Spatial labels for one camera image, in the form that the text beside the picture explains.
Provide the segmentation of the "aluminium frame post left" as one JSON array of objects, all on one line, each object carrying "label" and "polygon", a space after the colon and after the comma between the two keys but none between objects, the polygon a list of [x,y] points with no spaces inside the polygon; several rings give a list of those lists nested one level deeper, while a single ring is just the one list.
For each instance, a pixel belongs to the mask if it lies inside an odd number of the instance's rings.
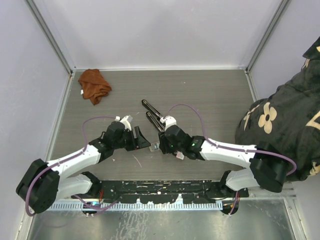
[{"label": "aluminium frame post left", "polygon": [[40,29],[42,30],[43,34],[45,35],[46,39],[48,40],[50,46],[52,47],[53,51],[55,52],[56,56],[62,63],[64,69],[67,71],[68,74],[73,74],[74,69],[70,67],[62,49],[58,45],[52,31],[50,30],[48,24],[46,23],[45,19],[43,18],[39,8],[37,7],[36,3],[33,0],[25,0],[24,1],[29,8],[31,14],[35,18],[37,24],[39,25]]}]

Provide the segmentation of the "orange-brown cloth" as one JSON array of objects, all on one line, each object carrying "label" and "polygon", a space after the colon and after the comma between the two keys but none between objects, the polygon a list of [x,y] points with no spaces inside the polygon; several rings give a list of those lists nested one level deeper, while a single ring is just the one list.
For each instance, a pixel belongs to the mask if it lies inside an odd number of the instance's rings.
[{"label": "orange-brown cloth", "polygon": [[97,105],[102,97],[109,95],[112,87],[105,80],[98,69],[85,70],[78,79],[83,91],[82,97],[90,100],[93,105]]}]

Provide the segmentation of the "red white staple box sleeve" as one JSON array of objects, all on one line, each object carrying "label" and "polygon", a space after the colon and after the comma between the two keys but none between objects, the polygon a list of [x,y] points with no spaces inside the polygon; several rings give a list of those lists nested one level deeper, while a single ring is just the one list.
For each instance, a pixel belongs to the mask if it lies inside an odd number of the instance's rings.
[{"label": "red white staple box sleeve", "polygon": [[185,158],[184,154],[182,152],[180,152],[180,151],[176,152],[175,157],[180,159],[180,160],[183,160]]}]

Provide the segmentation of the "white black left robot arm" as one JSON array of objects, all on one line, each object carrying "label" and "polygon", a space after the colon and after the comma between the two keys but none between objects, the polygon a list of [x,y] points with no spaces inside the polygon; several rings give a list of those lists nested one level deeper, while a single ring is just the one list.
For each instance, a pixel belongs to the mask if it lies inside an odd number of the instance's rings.
[{"label": "white black left robot arm", "polygon": [[74,195],[97,197],[101,181],[84,168],[96,165],[114,154],[115,150],[128,152],[148,148],[151,143],[138,126],[131,128],[123,121],[114,121],[101,135],[86,141],[82,149],[67,156],[43,161],[34,160],[16,188],[24,200],[29,216],[46,211],[55,201]]}]

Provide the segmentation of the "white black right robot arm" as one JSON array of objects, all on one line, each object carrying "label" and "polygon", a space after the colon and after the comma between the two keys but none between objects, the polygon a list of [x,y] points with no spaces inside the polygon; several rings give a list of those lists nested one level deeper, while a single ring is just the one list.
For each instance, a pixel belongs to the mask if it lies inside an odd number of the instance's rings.
[{"label": "white black right robot arm", "polygon": [[158,137],[163,154],[242,167],[241,170],[224,172],[219,191],[225,197],[252,187],[261,187],[273,193],[280,193],[283,189],[289,164],[276,152],[262,150],[256,145],[236,145],[199,135],[190,136],[177,125],[160,132]]}]

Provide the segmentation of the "aluminium front rail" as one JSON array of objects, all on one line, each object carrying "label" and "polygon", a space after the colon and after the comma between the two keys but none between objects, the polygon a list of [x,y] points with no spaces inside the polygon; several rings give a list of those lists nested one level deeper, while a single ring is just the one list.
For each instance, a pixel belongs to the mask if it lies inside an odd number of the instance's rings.
[{"label": "aluminium front rail", "polygon": [[271,192],[260,186],[255,186],[248,188],[248,193],[251,198],[281,198],[296,196],[294,186],[291,182],[285,183],[281,192]]}]

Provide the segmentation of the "aluminium frame post right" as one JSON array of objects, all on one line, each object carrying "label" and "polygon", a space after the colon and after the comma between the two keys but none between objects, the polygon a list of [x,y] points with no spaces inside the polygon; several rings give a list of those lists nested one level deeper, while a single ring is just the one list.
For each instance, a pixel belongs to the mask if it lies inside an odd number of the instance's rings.
[{"label": "aluminium frame post right", "polygon": [[269,41],[270,37],[272,36],[274,30],[276,29],[278,23],[280,22],[280,19],[282,18],[283,14],[285,13],[286,9],[288,8],[289,4],[291,3],[291,0],[281,0],[279,2],[279,5],[277,6],[275,12],[273,13],[265,31],[263,32],[263,35],[255,48],[252,57],[250,58],[250,61],[245,68],[245,72],[249,74],[251,70],[253,69],[256,61],[258,60],[260,54],[262,53],[264,47],[266,46],[267,42]]}]

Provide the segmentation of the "aluminium frame post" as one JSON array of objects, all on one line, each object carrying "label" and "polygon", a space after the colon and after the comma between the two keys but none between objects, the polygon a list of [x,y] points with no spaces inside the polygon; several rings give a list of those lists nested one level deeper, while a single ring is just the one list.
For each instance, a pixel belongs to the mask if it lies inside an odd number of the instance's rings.
[{"label": "aluminium frame post", "polygon": [[266,46],[267,42],[269,41],[270,37],[272,36],[274,30],[276,29],[278,23],[280,22],[280,19],[282,18],[283,14],[285,13],[286,9],[288,8],[289,4],[291,3],[291,0],[281,0],[279,2],[279,5],[277,6],[275,12],[273,13],[265,31],[263,32],[263,35],[255,48],[252,57],[250,58],[250,61],[245,68],[245,72],[249,74],[251,70],[253,69],[256,61],[258,60],[260,54],[262,53],[264,47]]},{"label": "aluminium frame post", "polygon": [[53,51],[55,52],[56,56],[62,63],[64,69],[67,71],[68,74],[73,74],[74,69],[70,67],[62,49],[58,45],[52,31],[50,30],[48,24],[46,23],[45,19],[43,18],[39,8],[37,7],[36,3],[33,0],[25,0],[24,1],[29,8],[31,14],[35,18],[37,24],[39,25],[40,29],[42,30],[43,34],[45,35],[46,39],[48,40],[50,46],[52,47]]}]

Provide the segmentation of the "black floral fleece garment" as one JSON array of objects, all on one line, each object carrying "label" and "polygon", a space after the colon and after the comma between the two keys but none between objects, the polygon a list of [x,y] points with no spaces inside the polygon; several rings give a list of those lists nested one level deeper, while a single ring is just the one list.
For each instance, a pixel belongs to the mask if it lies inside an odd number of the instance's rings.
[{"label": "black floral fleece garment", "polygon": [[320,41],[303,54],[300,72],[255,101],[235,131],[238,145],[271,144],[296,163],[288,181],[304,181],[320,171]]}]

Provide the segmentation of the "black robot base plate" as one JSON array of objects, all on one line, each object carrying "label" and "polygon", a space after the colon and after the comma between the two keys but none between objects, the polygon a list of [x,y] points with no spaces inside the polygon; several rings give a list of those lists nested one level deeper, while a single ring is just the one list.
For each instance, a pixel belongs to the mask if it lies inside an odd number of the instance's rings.
[{"label": "black robot base plate", "polygon": [[235,194],[213,180],[103,180],[95,192],[78,196],[122,204],[135,204],[137,200],[142,204],[173,204],[182,197],[184,204],[206,204]]}]

